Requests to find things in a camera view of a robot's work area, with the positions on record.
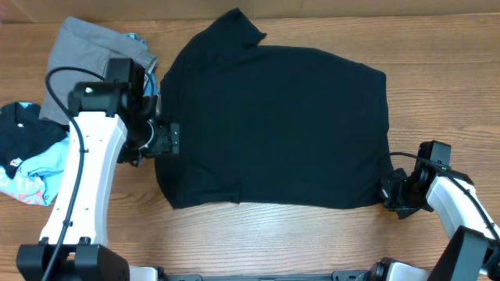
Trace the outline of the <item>black t-shirt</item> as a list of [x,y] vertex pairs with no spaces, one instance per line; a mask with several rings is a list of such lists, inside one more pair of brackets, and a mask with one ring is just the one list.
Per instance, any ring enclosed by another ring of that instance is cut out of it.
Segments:
[[232,9],[163,77],[162,118],[180,127],[179,154],[155,161],[168,202],[375,205],[392,170],[385,74],[263,38]]

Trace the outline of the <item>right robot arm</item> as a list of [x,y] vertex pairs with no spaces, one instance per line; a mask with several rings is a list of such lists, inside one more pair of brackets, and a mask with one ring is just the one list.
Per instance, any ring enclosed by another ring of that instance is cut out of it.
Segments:
[[410,175],[396,169],[379,183],[383,206],[406,219],[419,210],[436,212],[449,238],[432,270],[383,258],[361,280],[475,280],[485,275],[499,281],[499,227],[476,195],[473,181],[450,166],[451,146],[423,142]]

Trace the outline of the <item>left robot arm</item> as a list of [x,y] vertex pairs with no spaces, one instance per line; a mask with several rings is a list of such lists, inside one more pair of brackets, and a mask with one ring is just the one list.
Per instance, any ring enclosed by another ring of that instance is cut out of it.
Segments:
[[110,59],[95,82],[79,82],[57,105],[70,120],[59,195],[37,244],[22,244],[25,280],[164,280],[161,267],[132,266],[108,247],[107,212],[116,165],[177,155],[180,126],[159,118],[151,77],[133,59]]

